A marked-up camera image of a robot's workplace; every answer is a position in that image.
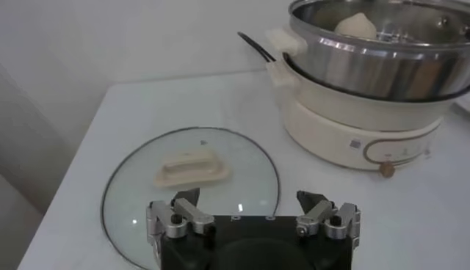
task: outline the pot base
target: pot base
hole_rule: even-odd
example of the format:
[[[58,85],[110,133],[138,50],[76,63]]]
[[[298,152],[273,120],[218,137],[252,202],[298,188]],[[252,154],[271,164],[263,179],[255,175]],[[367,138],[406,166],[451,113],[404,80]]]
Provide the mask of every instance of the pot base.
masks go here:
[[[383,164],[409,164],[427,151],[442,117],[414,131],[380,132],[328,120],[295,98],[281,104],[283,124],[306,150],[341,166],[379,170]]]

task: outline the glass pot lid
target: glass pot lid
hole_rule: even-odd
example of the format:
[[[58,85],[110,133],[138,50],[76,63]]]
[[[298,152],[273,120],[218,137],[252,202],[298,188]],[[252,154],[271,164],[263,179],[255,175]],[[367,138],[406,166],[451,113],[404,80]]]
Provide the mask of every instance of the glass pot lid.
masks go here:
[[[130,263],[158,269],[145,207],[196,187],[198,208],[212,215],[270,216],[278,205],[275,165],[253,140],[222,128],[184,128],[146,142],[113,172],[101,201],[107,238]]]

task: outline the dough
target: dough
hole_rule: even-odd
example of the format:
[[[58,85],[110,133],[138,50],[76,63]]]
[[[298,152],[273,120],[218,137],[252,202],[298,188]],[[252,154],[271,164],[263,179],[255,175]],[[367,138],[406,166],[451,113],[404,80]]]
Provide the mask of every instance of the dough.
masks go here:
[[[346,34],[353,37],[362,37],[370,40],[377,39],[377,29],[362,12],[340,21],[335,28],[335,33]]]

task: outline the screw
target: screw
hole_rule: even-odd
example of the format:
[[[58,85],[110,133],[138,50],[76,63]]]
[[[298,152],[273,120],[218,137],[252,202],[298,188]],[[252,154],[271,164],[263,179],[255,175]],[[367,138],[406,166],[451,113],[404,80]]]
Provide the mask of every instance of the screw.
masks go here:
[[[300,237],[307,236],[307,228],[305,228],[303,226],[299,226],[295,230],[296,230],[298,236],[300,236]]]
[[[171,223],[175,225],[179,225],[183,222],[183,216],[180,214],[173,214],[171,215]]]

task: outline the white tabletop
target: white tabletop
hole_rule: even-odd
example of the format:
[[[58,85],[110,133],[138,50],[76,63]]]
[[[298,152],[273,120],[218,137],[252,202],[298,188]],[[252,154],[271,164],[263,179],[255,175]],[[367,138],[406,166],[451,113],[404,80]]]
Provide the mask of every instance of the white tabletop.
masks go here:
[[[430,158],[383,180],[329,164],[297,145],[281,125],[261,71],[112,87],[19,269],[132,269],[101,230],[105,184],[143,142],[195,125],[238,131],[272,156],[281,177],[280,215],[301,213],[299,189],[357,204],[362,225],[354,269],[470,266],[470,115],[451,110]]]

